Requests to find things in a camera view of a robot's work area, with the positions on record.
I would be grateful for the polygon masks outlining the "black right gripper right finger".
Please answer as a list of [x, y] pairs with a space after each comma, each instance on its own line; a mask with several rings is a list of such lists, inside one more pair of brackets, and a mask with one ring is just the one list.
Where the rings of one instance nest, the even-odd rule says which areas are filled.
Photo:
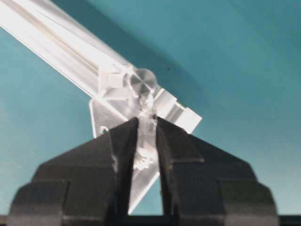
[[271, 191], [246, 161], [158, 118], [163, 211], [178, 226], [277, 226]]

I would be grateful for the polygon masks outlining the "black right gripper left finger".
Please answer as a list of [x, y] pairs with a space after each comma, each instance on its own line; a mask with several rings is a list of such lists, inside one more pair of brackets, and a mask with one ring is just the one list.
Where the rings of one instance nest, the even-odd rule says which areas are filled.
[[10, 226], [106, 226], [127, 215], [138, 120], [43, 164], [17, 191]]

